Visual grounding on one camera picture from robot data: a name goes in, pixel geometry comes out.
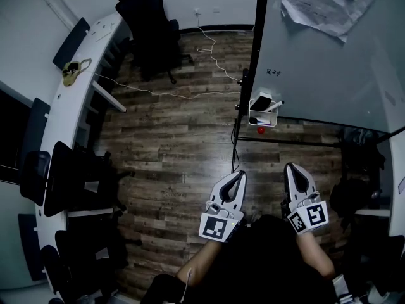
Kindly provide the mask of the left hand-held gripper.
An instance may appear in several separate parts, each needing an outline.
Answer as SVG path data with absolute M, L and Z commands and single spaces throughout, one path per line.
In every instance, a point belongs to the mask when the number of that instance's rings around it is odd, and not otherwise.
M 206 211 L 201 214 L 199 236 L 226 243 L 244 218 L 242 208 L 246 192 L 247 175 L 243 170 L 231 173 L 217 182 L 211 191 Z

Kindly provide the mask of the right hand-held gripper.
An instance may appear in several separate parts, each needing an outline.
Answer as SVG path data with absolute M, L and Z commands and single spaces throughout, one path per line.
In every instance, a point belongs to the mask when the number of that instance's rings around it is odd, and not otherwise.
M 312 175 L 300 165 L 284 167 L 286 198 L 282 201 L 282 219 L 297 234 L 313 231 L 328 224 L 326 201 L 321 199 Z

